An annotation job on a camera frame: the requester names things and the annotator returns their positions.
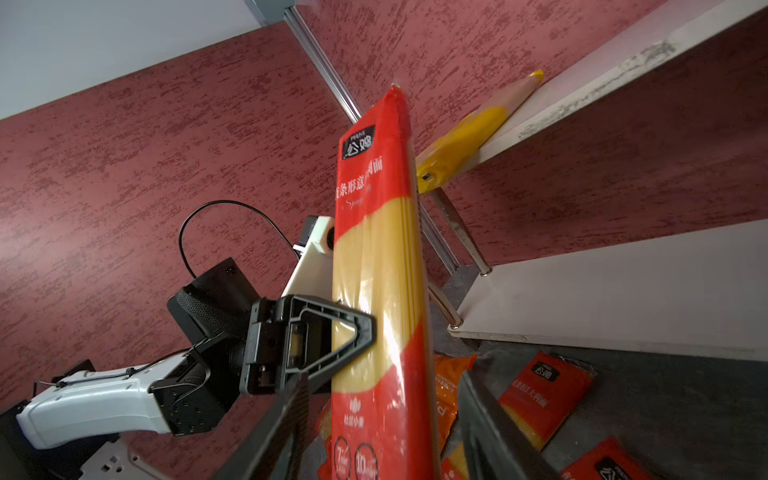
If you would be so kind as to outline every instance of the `white ceiling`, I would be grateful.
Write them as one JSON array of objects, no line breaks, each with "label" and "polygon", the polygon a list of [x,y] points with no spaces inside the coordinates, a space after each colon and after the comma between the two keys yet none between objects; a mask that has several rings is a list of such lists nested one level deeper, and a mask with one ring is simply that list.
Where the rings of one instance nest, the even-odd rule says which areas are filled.
[{"label": "white ceiling", "polygon": [[256,28],[245,0],[0,0],[0,118]]}]

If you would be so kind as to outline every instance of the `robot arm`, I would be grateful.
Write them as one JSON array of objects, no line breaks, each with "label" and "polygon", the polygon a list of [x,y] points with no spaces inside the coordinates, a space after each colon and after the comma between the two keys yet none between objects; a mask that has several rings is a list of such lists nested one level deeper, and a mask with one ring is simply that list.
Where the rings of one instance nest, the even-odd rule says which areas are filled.
[{"label": "robot arm", "polygon": [[[27,440],[42,450],[116,432],[207,432],[239,394],[274,393],[301,369],[333,363],[372,343],[370,322],[356,316],[361,335],[355,345],[341,353],[319,347],[329,336],[329,317],[313,305],[331,294],[333,218],[310,217],[293,248],[301,257],[281,300],[259,298],[235,262],[223,261],[168,301],[192,349],[149,366],[82,370],[60,379],[16,416]],[[299,341],[300,358],[288,358],[291,342]],[[320,380],[310,375],[311,387]]]}]

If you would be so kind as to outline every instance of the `plastic packaging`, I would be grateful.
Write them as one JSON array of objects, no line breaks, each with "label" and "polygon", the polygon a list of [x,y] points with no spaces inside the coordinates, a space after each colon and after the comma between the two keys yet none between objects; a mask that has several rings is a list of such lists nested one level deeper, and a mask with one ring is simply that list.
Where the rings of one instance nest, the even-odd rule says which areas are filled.
[{"label": "plastic packaging", "polygon": [[331,480],[333,470],[331,468],[331,458],[333,450],[331,449],[331,402],[330,400],[320,410],[320,414],[315,422],[315,432],[323,440],[326,446],[326,461],[317,469],[317,480]]},{"label": "plastic packaging", "polygon": [[437,395],[438,450],[442,451],[445,440],[451,433],[451,426],[458,411],[458,382],[466,370],[475,364],[477,355],[449,356],[435,355],[435,394]]},{"label": "plastic packaging", "polygon": [[560,474],[564,480],[654,480],[608,437]]},{"label": "plastic packaging", "polygon": [[416,157],[419,193],[440,187],[507,121],[544,80],[537,70],[494,94]]},{"label": "plastic packaging", "polygon": [[[539,352],[498,402],[525,438],[541,450],[589,390],[594,375],[585,364]],[[468,480],[464,445],[445,459],[442,474]]]},{"label": "plastic packaging", "polygon": [[[376,343],[332,381],[337,478],[436,478],[427,289],[408,108],[392,87],[339,142],[333,299],[376,318]],[[352,336],[334,326],[338,348]]]}]

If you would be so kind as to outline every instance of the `red textured wall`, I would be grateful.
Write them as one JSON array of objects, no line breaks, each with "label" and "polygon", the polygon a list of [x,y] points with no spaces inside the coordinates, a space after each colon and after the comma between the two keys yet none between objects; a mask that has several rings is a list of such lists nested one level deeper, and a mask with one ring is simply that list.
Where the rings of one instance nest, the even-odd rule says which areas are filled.
[{"label": "red textured wall", "polygon": [[446,188],[494,263],[768,218],[768,11]]},{"label": "red textured wall", "polygon": [[[322,0],[301,12],[361,106],[405,86],[419,150],[496,88],[539,67],[553,78],[662,3]],[[755,17],[450,182],[489,263],[768,218],[767,25]]]},{"label": "red textured wall", "polygon": [[[406,89],[421,151],[497,88],[538,68],[553,78],[665,1],[320,0],[299,9],[363,110],[393,81]],[[432,201],[424,204],[470,263]],[[465,221],[487,260],[500,263],[474,225],[483,210],[474,211]]]},{"label": "red textured wall", "polygon": [[[0,121],[0,407],[81,359],[113,369],[187,346],[165,308],[190,281],[181,222],[233,198],[295,240],[307,215],[333,214],[348,127],[285,24]],[[238,207],[204,211],[185,237],[198,273],[232,256],[266,296],[296,262]],[[133,442],[176,478],[207,478],[264,408],[241,399],[210,434]]]}]

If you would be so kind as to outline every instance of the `red spaghetti package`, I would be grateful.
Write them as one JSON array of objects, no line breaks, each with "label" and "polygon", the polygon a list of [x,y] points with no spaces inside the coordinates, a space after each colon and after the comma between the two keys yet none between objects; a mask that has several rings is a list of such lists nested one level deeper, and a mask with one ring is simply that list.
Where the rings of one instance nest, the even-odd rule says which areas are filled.
[{"label": "red spaghetti package", "polygon": [[[435,372],[411,127],[392,87],[339,141],[333,299],[376,319],[376,342],[331,383],[333,470],[436,478]],[[334,348],[353,332],[334,325]]]},{"label": "red spaghetti package", "polygon": [[614,437],[605,439],[560,475],[564,480],[654,480],[629,458]]},{"label": "red spaghetti package", "polygon": [[437,427],[440,435],[438,450],[442,451],[445,440],[451,432],[458,411],[458,382],[466,370],[472,369],[477,355],[449,356],[435,355],[435,393],[437,394]]},{"label": "red spaghetti package", "polygon": [[315,432],[323,439],[326,446],[326,461],[317,469],[317,480],[331,480],[333,471],[330,459],[333,455],[331,449],[331,402],[328,401],[315,421]]},{"label": "red spaghetti package", "polygon": [[[577,362],[539,352],[498,402],[537,450],[544,448],[589,390],[594,372]],[[442,476],[467,480],[464,445],[442,463]]]}]

